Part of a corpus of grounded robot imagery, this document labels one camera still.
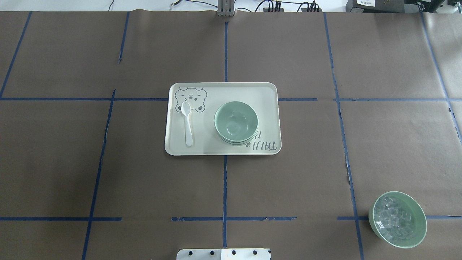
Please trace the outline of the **green bowl with ice cubes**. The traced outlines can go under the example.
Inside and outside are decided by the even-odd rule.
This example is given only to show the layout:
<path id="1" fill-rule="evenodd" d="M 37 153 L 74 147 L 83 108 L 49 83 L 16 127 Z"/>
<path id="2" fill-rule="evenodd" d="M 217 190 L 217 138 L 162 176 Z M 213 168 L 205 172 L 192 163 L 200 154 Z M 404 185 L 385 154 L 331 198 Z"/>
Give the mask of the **green bowl with ice cubes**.
<path id="1" fill-rule="evenodd" d="M 401 191 L 379 196 L 369 209 L 369 224 L 374 233 L 394 247 L 418 246 L 427 233 L 426 215 L 419 203 Z"/>

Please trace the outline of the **lone green bowl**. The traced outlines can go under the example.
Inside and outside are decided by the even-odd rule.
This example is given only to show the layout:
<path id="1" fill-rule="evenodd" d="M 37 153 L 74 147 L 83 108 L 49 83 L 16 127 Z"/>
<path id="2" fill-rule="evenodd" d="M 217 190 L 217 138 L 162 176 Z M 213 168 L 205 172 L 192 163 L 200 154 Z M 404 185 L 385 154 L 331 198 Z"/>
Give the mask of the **lone green bowl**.
<path id="1" fill-rule="evenodd" d="M 256 111 L 240 101 L 221 105 L 215 112 L 213 122 L 217 132 L 234 141 L 248 139 L 259 127 Z"/>

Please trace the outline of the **cream bear print tray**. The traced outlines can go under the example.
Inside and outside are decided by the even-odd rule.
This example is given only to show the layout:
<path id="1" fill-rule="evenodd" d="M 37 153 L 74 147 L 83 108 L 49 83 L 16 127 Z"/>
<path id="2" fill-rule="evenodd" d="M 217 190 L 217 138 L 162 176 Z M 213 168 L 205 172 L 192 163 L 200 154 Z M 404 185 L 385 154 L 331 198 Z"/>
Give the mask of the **cream bear print tray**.
<path id="1" fill-rule="evenodd" d="M 185 142 L 181 105 L 187 100 L 192 112 L 193 146 Z M 231 101 L 251 106 L 258 115 L 257 135 L 251 143 L 233 146 L 221 140 L 214 125 L 218 108 Z M 175 83 L 169 90 L 165 150 L 170 155 L 275 155 L 282 148 L 278 91 L 269 82 Z"/>

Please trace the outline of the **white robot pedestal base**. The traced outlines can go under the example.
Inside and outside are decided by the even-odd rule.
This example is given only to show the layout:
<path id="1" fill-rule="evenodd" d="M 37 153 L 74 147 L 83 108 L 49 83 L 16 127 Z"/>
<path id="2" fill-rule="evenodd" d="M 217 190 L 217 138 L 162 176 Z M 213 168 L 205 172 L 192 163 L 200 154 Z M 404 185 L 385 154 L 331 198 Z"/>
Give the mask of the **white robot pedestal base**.
<path id="1" fill-rule="evenodd" d="M 182 249 L 177 260 L 270 260 L 271 250 L 266 248 L 204 248 Z"/>

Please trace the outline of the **white plastic spoon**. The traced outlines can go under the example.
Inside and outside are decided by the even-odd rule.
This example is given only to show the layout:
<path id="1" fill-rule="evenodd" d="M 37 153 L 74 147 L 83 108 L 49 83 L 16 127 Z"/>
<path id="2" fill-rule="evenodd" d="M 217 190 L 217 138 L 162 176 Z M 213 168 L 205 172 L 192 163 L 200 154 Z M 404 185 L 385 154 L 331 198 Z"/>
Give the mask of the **white plastic spoon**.
<path id="1" fill-rule="evenodd" d="M 192 126 L 191 126 L 191 106 L 185 100 L 181 105 L 181 113 L 184 116 L 184 123 L 185 123 L 185 142 L 187 147 L 193 146 L 193 135 L 192 135 Z"/>

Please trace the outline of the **green bowl on tray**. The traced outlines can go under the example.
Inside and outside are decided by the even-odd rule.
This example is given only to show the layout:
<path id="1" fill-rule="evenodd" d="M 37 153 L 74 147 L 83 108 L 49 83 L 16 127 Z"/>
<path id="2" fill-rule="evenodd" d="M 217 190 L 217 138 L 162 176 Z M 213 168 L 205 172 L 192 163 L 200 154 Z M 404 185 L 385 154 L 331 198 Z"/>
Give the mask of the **green bowl on tray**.
<path id="1" fill-rule="evenodd" d="M 221 140 L 227 144 L 230 144 L 230 145 L 233 145 L 233 146 L 242 146 L 242 145 L 248 145 L 249 143 L 251 143 L 251 141 L 253 140 L 253 138 L 249 138 L 247 140 L 243 140 L 243 141 L 240 141 L 240 142 L 234 142 L 234 141 L 231 141 L 231 140 L 226 140 L 224 138 L 221 138 Z"/>

